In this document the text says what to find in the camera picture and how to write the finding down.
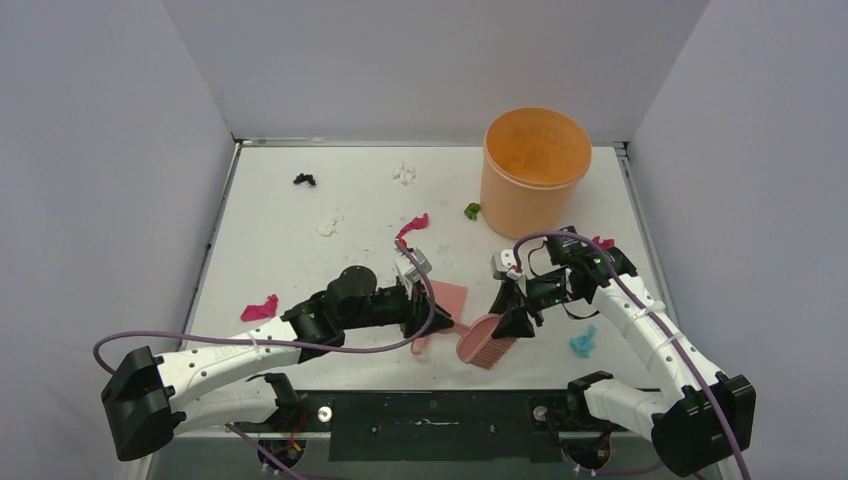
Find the pink plastic hand brush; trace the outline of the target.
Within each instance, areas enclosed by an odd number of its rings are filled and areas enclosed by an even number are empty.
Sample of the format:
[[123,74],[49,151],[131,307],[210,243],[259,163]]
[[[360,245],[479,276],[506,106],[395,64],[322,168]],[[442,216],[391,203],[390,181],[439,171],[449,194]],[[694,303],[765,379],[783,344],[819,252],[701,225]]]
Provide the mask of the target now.
[[486,314],[472,324],[455,322],[453,332],[460,336],[456,345],[459,360],[485,370],[493,368],[517,342],[514,337],[493,337],[500,320],[498,314]]

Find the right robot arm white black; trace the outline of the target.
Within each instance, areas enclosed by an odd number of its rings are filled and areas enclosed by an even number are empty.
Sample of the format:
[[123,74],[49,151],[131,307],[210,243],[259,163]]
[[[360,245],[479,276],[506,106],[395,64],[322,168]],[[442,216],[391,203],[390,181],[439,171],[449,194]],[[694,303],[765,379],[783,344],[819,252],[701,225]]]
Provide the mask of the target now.
[[630,387],[598,371],[573,380],[568,421],[588,429],[610,421],[650,441],[679,477],[716,465],[727,479],[748,479],[756,390],[696,348],[618,248],[604,248],[569,229],[529,234],[491,257],[501,286],[491,306],[500,320],[494,340],[531,338],[556,305],[584,301],[616,328],[656,383]]

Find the pink plastic dustpan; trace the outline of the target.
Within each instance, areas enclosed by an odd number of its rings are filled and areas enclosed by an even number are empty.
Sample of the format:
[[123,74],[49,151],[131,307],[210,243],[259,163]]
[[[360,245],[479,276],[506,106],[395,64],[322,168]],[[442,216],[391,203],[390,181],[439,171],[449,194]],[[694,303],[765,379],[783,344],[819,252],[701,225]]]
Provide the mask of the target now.
[[437,280],[432,281],[432,286],[434,287],[438,306],[441,307],[455,323],[454,327],[449,330],[441,330],[440,334],[456,333],[461,335],[462,327],[458,327],[458,324],[461,323],[461,314],[467,298],[468,288]]

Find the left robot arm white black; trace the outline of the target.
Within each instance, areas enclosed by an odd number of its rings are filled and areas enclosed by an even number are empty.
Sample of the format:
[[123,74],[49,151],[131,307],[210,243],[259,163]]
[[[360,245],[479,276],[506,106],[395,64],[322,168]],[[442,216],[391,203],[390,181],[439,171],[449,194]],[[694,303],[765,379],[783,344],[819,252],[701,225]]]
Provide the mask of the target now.
[[453,318],[434,294],[435,285],[417,275],[382,288],[370,269],[352,266],[325,290],[242,334],[177,352],[130,351],[101,392],[118,459],[140,459],[180,433],[224,423],[290,428],[299,405],[271,370],[344,352],[353,329],[396,325],[406,340],[448,330]]

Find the cyan paper scrap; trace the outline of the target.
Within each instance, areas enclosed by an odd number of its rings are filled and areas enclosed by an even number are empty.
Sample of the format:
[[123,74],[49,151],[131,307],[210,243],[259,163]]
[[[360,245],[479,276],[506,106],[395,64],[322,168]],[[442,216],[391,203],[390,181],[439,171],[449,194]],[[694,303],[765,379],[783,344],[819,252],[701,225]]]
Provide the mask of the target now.
[[569,340],[570,349],[578,358],[590,358],[596,348],[596,334],[597,328],[594,325],[589,325],[584,334],[572,337]]

